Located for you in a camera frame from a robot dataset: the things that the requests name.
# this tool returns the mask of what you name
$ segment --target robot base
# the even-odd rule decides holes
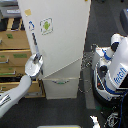
[[[96,98],[96,100],[103,106],[105,107],[113,107],[113,106],[117,106],[120,102],[119,99],[112,99],[111,101],[108,101],[106,99],[104,99],[96,90],[95,87],[95,81],[94,81],[94,71],[91,71],[91,78],[92,78],[92,90],[93,90],[93,95]]]

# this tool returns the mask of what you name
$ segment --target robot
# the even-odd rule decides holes
[[[128,35],[128,9],[120,13]],[[128,37],[114,34],[110,47],[97,47],[92,61],[93,91],[105,104],[117,104],[128,90]]]

